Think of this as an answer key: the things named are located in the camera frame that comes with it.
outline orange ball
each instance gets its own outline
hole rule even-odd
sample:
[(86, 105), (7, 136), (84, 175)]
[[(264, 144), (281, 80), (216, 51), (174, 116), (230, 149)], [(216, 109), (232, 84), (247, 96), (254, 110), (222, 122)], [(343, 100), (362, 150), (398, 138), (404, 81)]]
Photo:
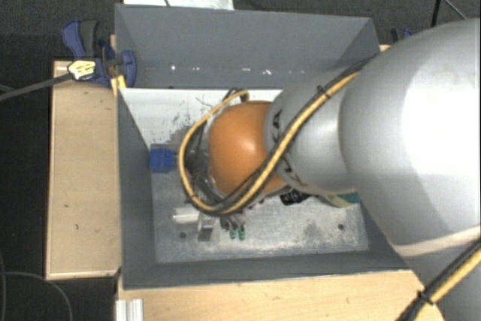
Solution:
[[(209, 131), (210, 175), (217, 188), (231, 194), (264, 162), (264, 120), (271, 103), (248, 101), (226, 108)], [(274, 174), (262, 194), (279, 189), (284, 184)]]

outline metal bracket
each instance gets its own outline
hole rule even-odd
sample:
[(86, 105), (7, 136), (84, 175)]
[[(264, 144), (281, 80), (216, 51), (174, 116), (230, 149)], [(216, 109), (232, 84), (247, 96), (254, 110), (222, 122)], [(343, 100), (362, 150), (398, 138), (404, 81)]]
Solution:
[(115, 301), (116, 321), (144, 321), (144, 300), (136, 298), (132, 301)]

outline black floor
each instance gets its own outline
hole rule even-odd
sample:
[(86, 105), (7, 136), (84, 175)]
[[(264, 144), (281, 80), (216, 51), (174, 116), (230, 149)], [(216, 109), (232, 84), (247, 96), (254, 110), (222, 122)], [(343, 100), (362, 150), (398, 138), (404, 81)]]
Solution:
[[(74, 18), (97, 19), (106, 35), (113, 31), (113, 4), (121, 1), (0, 0), (0, 84), (21, 87), (48, 78), (53, 58), (68, 55), (59, 35), (62, 25)], [(480, 0), (451, 2), (466, 17), (479, 17)], [(372, 17), (384, 44), (392, 42), (392, 27), (428, 28), (433, 5), (434, 0), (234, 0), (237, 9)], [(457, 19), (441, 5), (439, 23)], [(43, 274), (49, 97), (44, 90), (0, 103), (0, 251), (7, 271)], [(75, 320), (111, 319), (112, 279), (61, 287)], [(32, 278), (8, 278), (7, 305), (7, 320), (68, 319), (62, 297)]]

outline yellow tag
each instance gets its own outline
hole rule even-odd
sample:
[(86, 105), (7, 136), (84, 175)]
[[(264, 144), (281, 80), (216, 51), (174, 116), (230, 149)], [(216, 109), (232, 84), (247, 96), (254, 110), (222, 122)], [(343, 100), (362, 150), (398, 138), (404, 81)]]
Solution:
[(74, 75), (75, 80), (90, 80), (95, 76), (95, 62), (93, 60), (76, 60), (67, 69)]

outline wooden board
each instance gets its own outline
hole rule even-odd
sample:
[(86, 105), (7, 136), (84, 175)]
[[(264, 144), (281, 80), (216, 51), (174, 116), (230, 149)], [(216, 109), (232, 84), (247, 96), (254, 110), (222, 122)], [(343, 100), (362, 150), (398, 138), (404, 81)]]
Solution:
[[(144, 321), (394, 321), (422, 284), (412, 271), (124, 291), (144, 301)], [(441, 321), (431, 307), (417, 321)]]
[[(54, 63), (54, 76), (68, 62)], [(73, 80), (53, 87), (45, 275), (114, 275), (120, 267), (115, 104), (111, 90)]]

